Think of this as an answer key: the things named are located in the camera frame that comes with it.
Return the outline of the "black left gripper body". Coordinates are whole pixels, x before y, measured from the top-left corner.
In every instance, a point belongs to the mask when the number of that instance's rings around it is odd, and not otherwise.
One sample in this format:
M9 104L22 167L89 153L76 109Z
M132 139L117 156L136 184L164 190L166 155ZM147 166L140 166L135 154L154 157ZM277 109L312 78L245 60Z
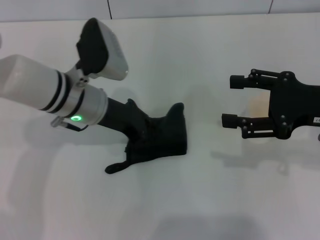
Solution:
M144 140L148 135L149 116L132 99L121 103L108 98L107 110L98 125L123 133L132 142Z

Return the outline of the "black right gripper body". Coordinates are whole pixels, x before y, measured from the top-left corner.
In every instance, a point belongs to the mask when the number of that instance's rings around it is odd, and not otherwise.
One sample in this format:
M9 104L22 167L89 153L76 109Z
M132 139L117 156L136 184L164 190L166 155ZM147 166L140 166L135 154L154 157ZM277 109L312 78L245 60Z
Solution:
M275 137L287 140L302 126L320 126L320 87L297 80L290 71L280 73L270 90L269 114Z

